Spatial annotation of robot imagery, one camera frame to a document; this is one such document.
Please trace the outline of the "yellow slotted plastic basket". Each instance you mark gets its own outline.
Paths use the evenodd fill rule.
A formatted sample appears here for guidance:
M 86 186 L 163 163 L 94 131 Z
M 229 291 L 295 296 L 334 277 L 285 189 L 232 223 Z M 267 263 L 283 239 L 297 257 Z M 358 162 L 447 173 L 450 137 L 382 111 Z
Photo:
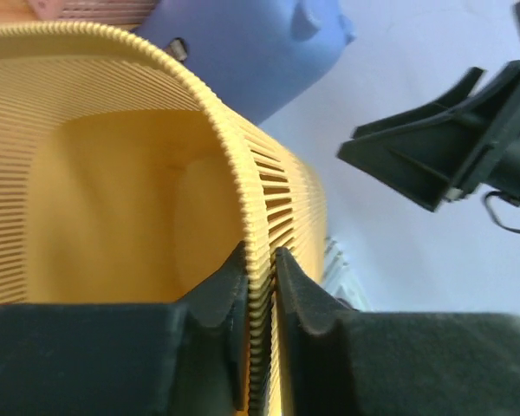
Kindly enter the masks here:
M 148 41 L 0 24 L 0 304 L 160 302 L 245 245 L 245 412 L 283 411 L 273 257 L 322 279 L 315 171 Z

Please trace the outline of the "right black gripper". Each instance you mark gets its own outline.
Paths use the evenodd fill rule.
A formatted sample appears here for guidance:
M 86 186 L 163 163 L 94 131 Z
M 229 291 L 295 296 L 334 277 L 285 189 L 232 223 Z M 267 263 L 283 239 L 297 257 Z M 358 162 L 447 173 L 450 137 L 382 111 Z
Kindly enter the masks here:
M 520 61 L 469 96 L 483 74 L 471 67 L 437 99 L 358 126 L 337 158 L 428 211 L 438 209 L 453 176 L 456 198 L 486 184 L 520 201 Z M 452 120 L 443 113 L 450 108 Z M 471 142 L 461 163 L 454 126 Z

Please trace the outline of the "blue plastic bucket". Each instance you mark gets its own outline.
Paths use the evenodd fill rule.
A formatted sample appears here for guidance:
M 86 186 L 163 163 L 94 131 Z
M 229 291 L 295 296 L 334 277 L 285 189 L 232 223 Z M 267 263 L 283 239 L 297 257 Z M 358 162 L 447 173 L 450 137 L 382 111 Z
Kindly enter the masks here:
M 171 49 L 255 124 L 318 82 L 356 38 L 337 1 L 161 1 L 134 32 Z

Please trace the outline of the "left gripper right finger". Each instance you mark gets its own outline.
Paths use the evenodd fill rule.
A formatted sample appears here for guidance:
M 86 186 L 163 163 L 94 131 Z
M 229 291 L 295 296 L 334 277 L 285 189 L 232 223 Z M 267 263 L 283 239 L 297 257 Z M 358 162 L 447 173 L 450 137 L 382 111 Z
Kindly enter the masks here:
M 520 415 L 520 317 L 361 312 L 276 251 L 285 415 Z

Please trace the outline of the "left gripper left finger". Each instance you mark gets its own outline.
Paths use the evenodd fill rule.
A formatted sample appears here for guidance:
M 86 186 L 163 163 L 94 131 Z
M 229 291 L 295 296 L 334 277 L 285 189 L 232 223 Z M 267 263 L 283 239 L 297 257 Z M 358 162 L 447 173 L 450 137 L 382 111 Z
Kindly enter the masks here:
M 175 302 L 0 305 L 0 415 L 234 415 L 245 250 Z

